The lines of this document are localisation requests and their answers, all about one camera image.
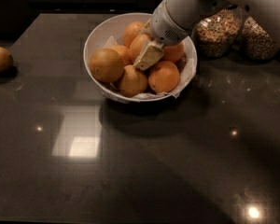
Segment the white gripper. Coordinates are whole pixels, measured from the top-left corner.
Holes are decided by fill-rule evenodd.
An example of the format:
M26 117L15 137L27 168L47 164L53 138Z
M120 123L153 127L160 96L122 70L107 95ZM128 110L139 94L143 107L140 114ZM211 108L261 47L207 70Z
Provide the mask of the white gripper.
M175 46L188 35L189 31L181 28L171 18L163 0L145 23L142 32L153 40L146 39L135 53L133 66L145 71L157 63L164 55L164 46Z

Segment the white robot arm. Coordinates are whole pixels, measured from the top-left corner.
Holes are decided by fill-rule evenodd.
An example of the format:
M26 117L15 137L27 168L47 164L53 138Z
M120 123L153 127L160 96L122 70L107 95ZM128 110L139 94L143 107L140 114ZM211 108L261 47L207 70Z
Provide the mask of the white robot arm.
M146 70L158 62L166 46L175 46L201 20L236 5L252 17L280 47L280 0L162 0L148 20L152 40L146 42L134 66Z

